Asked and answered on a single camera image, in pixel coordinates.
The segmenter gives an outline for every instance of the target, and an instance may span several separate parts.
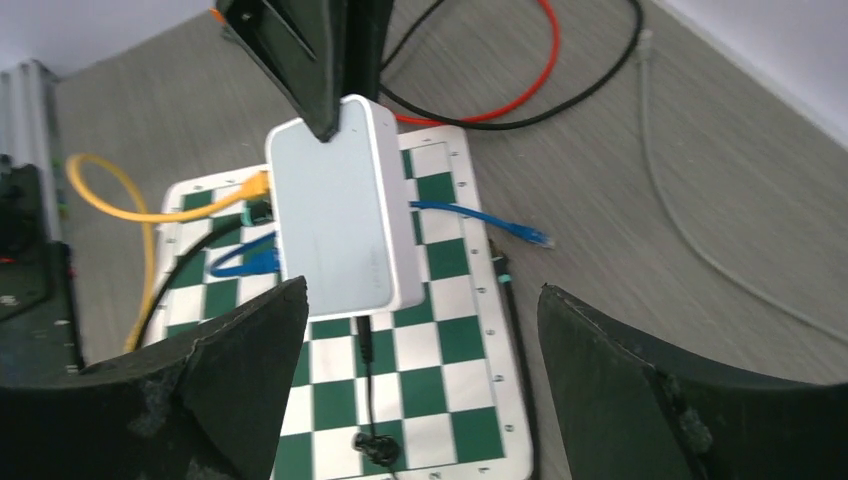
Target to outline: wooden floor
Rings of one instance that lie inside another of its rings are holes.
[[[426,2],[396,2],[390,44]],[[563,45],[523,117],[594,81],[633,23],[624,0],[554,2]],[[848,330],[848,153],[654,6],[653,118],[660,174],[682,220],[722,263]],[[385,81],[449,115],[499,106],[544,64],[549,29],[534,2],[448,2]],[[542,478],[570,478],[538,347],[535,302],[555,283],[620,320],[698,354],[791,379],[848,377],[848,347],[800,326],[717,276],[669,227],[637,137],[627,66],[579,107],[535,127],[469,141],[489,213],[552,234],[541,250],[492,231],[512,256],[541,419]],[[203,16],[59,88],[67,153],[117,162],[158,203],[179,180],[264,161],[269,129],[293,110]],[[91,175],[129,208],[118,185]],[[141,290],[141,236],[70,199],[70,242],[90,361],[120,353]]]

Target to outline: blue cable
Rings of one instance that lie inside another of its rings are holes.
[[[251,242],[234,248],[227,252],[221,258],[212,262],[209,266],[209,274],[217,278],[241,277],[246,275],[261,275],[263,273],[274,273],[280,270],[279,255],[276,248],[270,248],[266,251],[257,253],[250,262],[237,267],[221,268],[224,262],[245,253],[251,252],[262,244],[274,239],[275,232],[257,238]]]
[[[448,212],[455,212],[460,215],[465,215],[471,218],[476,218],[478,220],[482,220],[490,225],[493,225],[498,228],[502,228],[507,232],[515,235],[516,237],[530,242],[534,245],[539,245],[545,248],[553,248],[554,240],[545,234],[542,231],[539,231],[533,227],[528,227],[526,225],[519,225],[517,223],[510,223],[506,220],[500,219],[498,217],[489,215],[487,213],[478,212],[476,210],[471,210],[470,208],[460,207],[459,205],[454,205],[452,203],[441,203],[441,202],[409,202],[409,206],[413,208],[420,208],[422,210],[425,209],[434,209],[434,210],[446,210]]]

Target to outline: checkerboard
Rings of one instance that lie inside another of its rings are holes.
[[[480,208],[461,129],[436,127],[399,140],[409,200]],[[163,211],[209,204],[259,168],[178,183]],[[242,208],[237,204],[209,219],[162,225],[159,280],[180,252]],[[485,228],[450,212],[412,210],[411,215],[426,297],[418,306],[373,317],[377,431],[392,435],[403,448],[395,465],[400,480],[526,479],[533,468],[532,447]],[[157,310],[152,340],[221,315],[279,282],[277,274],[218,279],[206,270],[235,246],[272,230],[271,225],[242,228],[194,260]],[[273,248],[273,241],[266,248]],[[224,266],[243,261],[237,257]],[[390,478],[351,447],[365,425],[365,378],[352,319],[309,323],[272,479]]]

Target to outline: white cable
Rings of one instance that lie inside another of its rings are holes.
[[[817,330],[825,335],[830,336],[836,341],[842,342],[845,345],[848,345],[848,334],[837,330],[830,325],[827,325],[815,318],[807,315],[804,312],[801,312],[790,305],[787,305],[784,302],[781,302],[777,298],[769,295],[768,293],[758,289],[757,287],[748,283],[745,279],[740,277],[738,274],[728,270],[725,266],[720,264],[715,258],[713,258],[709,253],[707,253],[695,239],[692,237],[692,234],[686,230],[681,222],[680,217],[677,213],[672,209],[670,202],[668,201],[668,197],[666,196],[665,189],[662,186],[662,182],[660,181],[660,177],[657,175],[655,162],[654,162],[654,154],[653,147],[651,145],[651,130],[650,130],[650,57],[651,57],[651,38],[653,34],[650,30],[642,30],[639,36],[639,44],[636,47],[636,61],[639,66],[639,123],[640,123],[640,131],[639,137],[642,144],[642,158],[645,161],[645,164],[648,167],[648,177],[651,180],[651,187],[654,189],[654,194],[657,196],[660,205],[662,206],[663,211],[668,217],[671,226],[674,228],[674,231],[680,238],[683,240],[683,244],[686,245],[687,248],[702,262],[706,263],[710,268],[715,270],[719,275],[724,277],[726,280],[730,281],[740,289],[742,289],[747,294],[756,298],[757,300],[765,303],[766,305],[780,310],[786,315],[792,317],[798,322],[804,324],[805,326]]]

